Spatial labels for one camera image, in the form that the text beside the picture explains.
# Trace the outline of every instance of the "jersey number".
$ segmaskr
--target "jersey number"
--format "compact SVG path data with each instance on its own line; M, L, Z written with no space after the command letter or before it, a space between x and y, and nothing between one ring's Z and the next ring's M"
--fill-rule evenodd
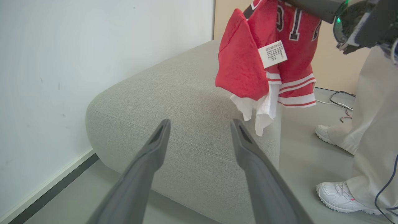
M300 38L299 28L300 28L301 15L302 15L302 10L296 8L294 21L293 21L293 27L289 34L289 40L299 41L299 38ZM314 30L314 36L313 36L312 40L317 39L317 37L319 35L319 28L321 27L321 22L322 22L322 20L319 20L319 24ZM278 10L277 10L276 27L279 32L281 32L283 30L283 8L281 6L278 6Z

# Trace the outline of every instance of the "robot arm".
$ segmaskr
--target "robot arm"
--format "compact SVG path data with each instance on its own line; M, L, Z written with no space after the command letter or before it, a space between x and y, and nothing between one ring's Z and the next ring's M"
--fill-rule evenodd
M392 49L398 40L397 0L285 1L328 23L334 22L337 47L344 54L376 45Z

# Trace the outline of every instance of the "gray upholstered ottoman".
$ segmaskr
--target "gray upholstered ottoman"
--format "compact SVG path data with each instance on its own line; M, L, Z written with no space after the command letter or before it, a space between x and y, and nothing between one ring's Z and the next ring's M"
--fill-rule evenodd
M235 161L230 120L243 119L231 93L216 88L219 41L210 41L134 75L99 94L86 127L102 162L123 172L162 119L172 122L163 166L152 189L221 223L254 223L244 172ZM255 135L278 167L280 113Z

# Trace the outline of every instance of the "clothing tag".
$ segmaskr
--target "clothing tag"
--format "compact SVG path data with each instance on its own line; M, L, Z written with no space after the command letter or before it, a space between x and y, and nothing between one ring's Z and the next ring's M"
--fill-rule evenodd
M269 44L258 49L261 60L263 61L264 68L281 63L287 60L286 52L283 47L282 41Z

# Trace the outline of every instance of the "white wall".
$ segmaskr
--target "white wall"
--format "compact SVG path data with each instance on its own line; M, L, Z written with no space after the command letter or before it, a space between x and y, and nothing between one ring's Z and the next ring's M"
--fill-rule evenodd
M90 149L89 102L210 41L213 0L0 0L0 217Z

